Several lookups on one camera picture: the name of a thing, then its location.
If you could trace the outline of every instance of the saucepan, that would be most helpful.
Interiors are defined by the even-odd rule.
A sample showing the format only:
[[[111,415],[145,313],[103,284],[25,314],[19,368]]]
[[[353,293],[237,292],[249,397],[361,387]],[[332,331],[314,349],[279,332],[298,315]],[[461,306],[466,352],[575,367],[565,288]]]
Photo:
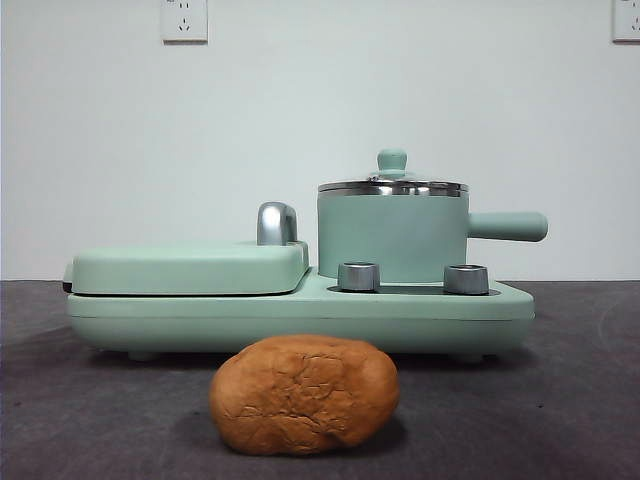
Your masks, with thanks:
[[[405,171],[407,154],[378,154],[363,180],[318,187],[320,275],[336,278],[346,262],[380,266],[381,281],[439,282],[444,268],[466,263],[467,238],[537,242],[547,235],[538,212],[469,213],[469,188]]]

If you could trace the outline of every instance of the electrical outlet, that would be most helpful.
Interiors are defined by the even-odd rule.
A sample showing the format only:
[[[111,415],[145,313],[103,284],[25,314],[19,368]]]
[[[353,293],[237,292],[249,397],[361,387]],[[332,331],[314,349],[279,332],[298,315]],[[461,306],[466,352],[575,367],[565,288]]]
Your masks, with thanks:
[[[613,0],[613,41],[640,43],[640,0]]]
[[[208,40],[207,0],[161,0],[162,40],[197,42]]]

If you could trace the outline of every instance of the pot handle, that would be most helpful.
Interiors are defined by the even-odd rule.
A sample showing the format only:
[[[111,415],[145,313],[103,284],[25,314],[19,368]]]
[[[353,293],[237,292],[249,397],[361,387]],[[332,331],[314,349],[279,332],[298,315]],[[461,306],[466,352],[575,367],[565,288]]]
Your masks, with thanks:
[[[548,229],[547,217],[538,212],[469,214],[469,238],[539,242]]]

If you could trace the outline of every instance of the bread loaf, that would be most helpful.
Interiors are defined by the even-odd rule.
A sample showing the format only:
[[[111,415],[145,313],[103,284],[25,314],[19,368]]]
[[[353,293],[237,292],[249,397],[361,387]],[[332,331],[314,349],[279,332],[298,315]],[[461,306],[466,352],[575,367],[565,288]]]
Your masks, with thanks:
[[[225,443],[252,455],[353,447],[398,403],[393,361],[372,345],[321,335],[270,337],[227,360],[210,386]]]

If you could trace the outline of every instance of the dark gray table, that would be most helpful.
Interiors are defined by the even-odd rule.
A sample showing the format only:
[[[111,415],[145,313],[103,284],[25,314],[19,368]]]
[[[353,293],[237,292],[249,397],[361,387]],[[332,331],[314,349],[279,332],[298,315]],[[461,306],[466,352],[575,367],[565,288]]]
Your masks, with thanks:
[[[4,282],[2,478],[640,478],[640,282],[514,285],[537,300],[525,348],[394,356],[392,420],[301,459],[220,442],[207,392],[228,355],[133,363],[74,336],[59,283]]]

